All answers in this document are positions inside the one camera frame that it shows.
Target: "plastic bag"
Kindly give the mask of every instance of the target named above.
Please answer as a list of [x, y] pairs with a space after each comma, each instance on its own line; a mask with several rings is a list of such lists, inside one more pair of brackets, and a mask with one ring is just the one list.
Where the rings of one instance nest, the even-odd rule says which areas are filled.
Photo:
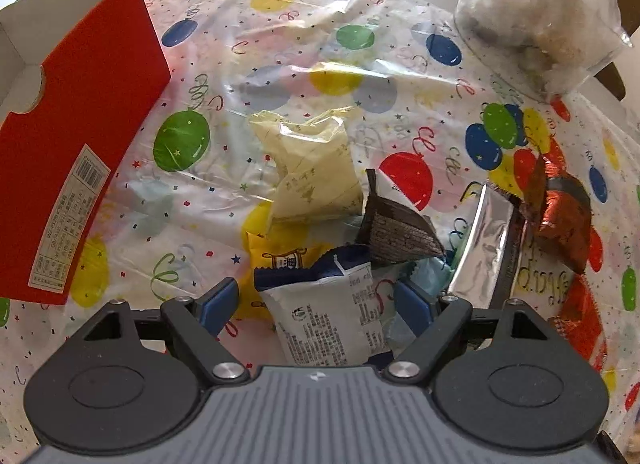
[[344, 120], [351, 108], [328, 110], [298, 124], [263, 110], [249, 123], [280, 175], [271, 221], [322, 221], [362, 211], [362, 188]]
[[617, 0], [459, 0], [455, 22], [482, 62], [546, 102], [631, 46]]

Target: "dark brown snack wrapper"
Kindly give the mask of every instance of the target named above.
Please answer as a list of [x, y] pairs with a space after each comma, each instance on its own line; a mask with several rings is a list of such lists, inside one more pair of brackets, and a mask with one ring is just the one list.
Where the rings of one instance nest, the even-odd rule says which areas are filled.
[[540, 155], [524, 201], [540, 248], [583, 274], [591, 238], [591, 200], [581, 182]]
[[369, 199], [356, 242], [368, 244], [371, 263], [389, 266], [428, 256], [443, 256], [444, 248], [428, 218], [376, 192], [376, 171], [367, 170]]

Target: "pale yellow snack bag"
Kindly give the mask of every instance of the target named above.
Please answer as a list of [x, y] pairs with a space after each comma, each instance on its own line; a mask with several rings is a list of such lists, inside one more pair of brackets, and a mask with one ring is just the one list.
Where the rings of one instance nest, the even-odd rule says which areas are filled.
[[254, 287], [254, 269], [257, 267], [290, 267], [300, 269], [311, 267], [332, 248], [329, 244], [317, 244], [310, 248], [296, 245], [295, 242], [277, 242], [268, 237], [247, 233], [249, 260], [251, 268], [238, 281], [240, 299], [234, 317], [239, 319], [258, 318], [273, 321], [260, 293]]
[[270, 224], [361, 214], [362, 189], [353, 169], [344, 126], [350, 110], [328, 110], [302, 124], [266, 110], [249, 118], [280, 175]]

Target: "barcode label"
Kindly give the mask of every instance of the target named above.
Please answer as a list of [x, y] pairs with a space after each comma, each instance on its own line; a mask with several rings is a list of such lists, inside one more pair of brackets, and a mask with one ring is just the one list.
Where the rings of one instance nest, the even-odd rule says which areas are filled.
[[78, 242], [111, 170], [84, 145], [66, 176], [31, 267], [29, 286], [63, 292]]
[[91, 186], [92, 189], [96, 189], [102, 180], [102, 173], [86, 157], [80, 162], [76, 175]]

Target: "logo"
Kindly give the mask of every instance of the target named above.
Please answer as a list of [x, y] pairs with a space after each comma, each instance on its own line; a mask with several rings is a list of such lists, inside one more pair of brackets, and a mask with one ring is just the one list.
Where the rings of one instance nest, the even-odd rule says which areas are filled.
[[326, 377], [328, 377], [327, 374], [325, 374], [324, 372], [321, 372], [320, 370], [318, 370], [317, 372], [313, 372], [312, 374], [309, 374], [309, 379], [315, 381], [316, 383], [318, 381], [323, 380]]
[[302, 307], [298, 307], [293, 310], [291, 317], [296, 321], [302, 321], [306, 317], [306, 312]]
[[297, 248], [289, 253], [271, 254], [263, 253], [263, 258], [271, 259], [272, 269], [300, 269], [302, 267], [302, 255], [306, 253], [306, 248]]

